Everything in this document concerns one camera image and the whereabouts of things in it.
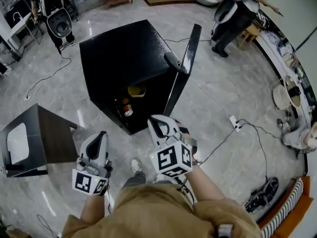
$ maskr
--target laundry basket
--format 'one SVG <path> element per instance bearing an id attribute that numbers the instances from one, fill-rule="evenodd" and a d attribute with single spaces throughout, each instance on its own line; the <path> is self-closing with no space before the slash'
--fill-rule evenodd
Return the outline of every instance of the laundry basket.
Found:
<path id="1" fill-rule="evenodd" d="M 278 85 L 273 89 L 273 99 L 277 108 L 280 110 L 284 110 L 291 105 L 287 90 L 282 85 Z"/>

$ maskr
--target wooden step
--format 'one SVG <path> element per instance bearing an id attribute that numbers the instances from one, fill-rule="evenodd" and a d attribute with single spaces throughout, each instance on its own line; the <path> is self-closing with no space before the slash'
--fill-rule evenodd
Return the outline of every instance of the wooden step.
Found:
<path id="1" fill-rule="evenodd" d="M 195 3 L 195 0 L 144 0 L 149 6 L 175 4 L 175 3 Z"/>

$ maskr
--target striped pillow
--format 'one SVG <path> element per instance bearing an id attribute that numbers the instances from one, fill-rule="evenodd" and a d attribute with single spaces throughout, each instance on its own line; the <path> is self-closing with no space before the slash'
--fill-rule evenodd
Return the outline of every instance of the striped pillow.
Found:
<path id="1" fill-rule="evenodd" d="M 294 184 L 293 190 L 288 196 L 287 200 L 281 207 L 281 209 L 276 213 L 272 220 L 262 228 L 262 238 L 269 238 L 273 235 L 274 231 L 282 223 L 282 221 L 287 217 L 290 211 L 294 209 L 298 200 L 303 194 L 304 184 L 302 179 L 298 178 Z"/>

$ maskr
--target refrigerator door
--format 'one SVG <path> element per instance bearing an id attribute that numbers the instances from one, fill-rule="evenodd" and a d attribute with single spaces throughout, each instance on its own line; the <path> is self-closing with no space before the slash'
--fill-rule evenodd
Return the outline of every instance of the refrigerator door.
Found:
<path id="1" fill-rule="evenodd" d="M 179 61 L 174 53 L 165 54 L 165 59 L 167 63 L 171 66 L 172 69 L 176 69 L 178 71 L 164 110 L 165 116 L 170 116 L 170 114 L 172 113 L 172 110 L 174 109 L 174 106 L 176 105 L 176 102 L 182 94 L 187 80 L 190 77 L 201 31 L 202 27 L 198 24 L 195 24 L 192 34 L 189 38 L 182 63 Z"/>

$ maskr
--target gray marble floor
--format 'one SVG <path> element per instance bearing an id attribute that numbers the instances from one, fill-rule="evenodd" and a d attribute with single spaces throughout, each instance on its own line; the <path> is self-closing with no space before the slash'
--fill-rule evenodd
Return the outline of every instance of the gray marble floor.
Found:
<path id="1" fill-rule="evenodd" d="M 67 63 L 61 59 L 47 34 L 41 44 L 31 44 L 24 58 L 12 65 L 13 71 L 0 78 L 0 124 L 8 124 L 34 103 L 82 127 L 74 132 L 76 147 L 95 131 L 106 130 L 110 138 L 110 158 L 114 172 L 110 194 L 115 198 L 131 176 L 129 159 L 138 156 L 143 161 L 149 181 L 155 173 L 148 155 L 153 150 L 147 130 L 128 136 L 110 121 L 88 98 L 79 43 L 104 31 L 148 19 L 164 39 L 180 40 L 189 37 L 194 23 L 203 28 L 201 39 L 209 39 L 214 25 L 214 8 L 197 4 L 147 6 L 142 0 L 109 10 L 104 7 L 81 14 L 73 23 L 76 45 L 65 44 L 64 57 L 72 63 L 51 79 L 32 90 L 31 100 L 25 101 L 27 91 L 41 78 L 52 75 Z M 167 42 L 182 57 L 186 41 Z M 216 98 L 231 115 L 247 119 L 279 135 L 276 119 L 284 116 L 275 110 L 271 84 L 277 77 L 260 50 L 254 45 L 237 48 L 235 42 L 227 48 L 229 58 L 215 56 L 209 42 L 200 42 L 193 73 L 172 116 L 188 126 L 199 144 L 199 159 L 203 160 L 231 132 L 227 113 L 212 99 Z M 269 177 L 280 181 L 280 194 L 290 179 L 304 172 L 304 160 L 279 140 L 260 131 L 267 156 Z M 0 177 L 0 215 L 6 225 L 13 225 L 32 237 L 50 237 L 37 220 L 41 214 L 53 231 L 59 233 L 68 214 L 79 215 L 86 196 L 71 188 L 71 169 L 74 164 L 50 165 L 49 175 L 30 178 Z M 202 168 L 219 185 L 227 197 L 242 203 L 252 189 L 265 181 L 265 160 L 257 134 L 250 126 L 234 132 Z M 254 215 L 256 219 L 263 211 Z"/>

